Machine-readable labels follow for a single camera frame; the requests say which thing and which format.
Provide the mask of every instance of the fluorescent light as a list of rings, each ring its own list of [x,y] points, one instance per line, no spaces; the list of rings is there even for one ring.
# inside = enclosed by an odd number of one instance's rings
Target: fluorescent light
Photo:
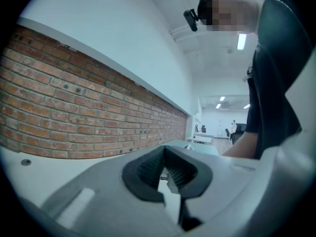
[[[238,50],[243,50],[245,48],[246,38],[247,38],[247,34],[239,34],[238,45],[237,45]]]

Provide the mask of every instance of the white ceiling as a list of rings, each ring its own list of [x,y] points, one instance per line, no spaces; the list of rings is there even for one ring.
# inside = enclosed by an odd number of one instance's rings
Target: white ceiling
[[[244,107],[249,104],[247,95],[225,96],[223,101],[220,101],[220,98],[221,96],[202,97],[201,106],[204,109],[215,109],[218,104],[221,104],[220,110],[244,110]]]
[[[236,32],[210,32],[200,26],[197,32],[189,28],[183,12],[197,10],[199,0],[152,0],[166,17],[170,34],[183,50],[192,74],[214,77],[239,77],[251,62],[257,43],[255,35],[248,35],[244,50],[237,50]]]

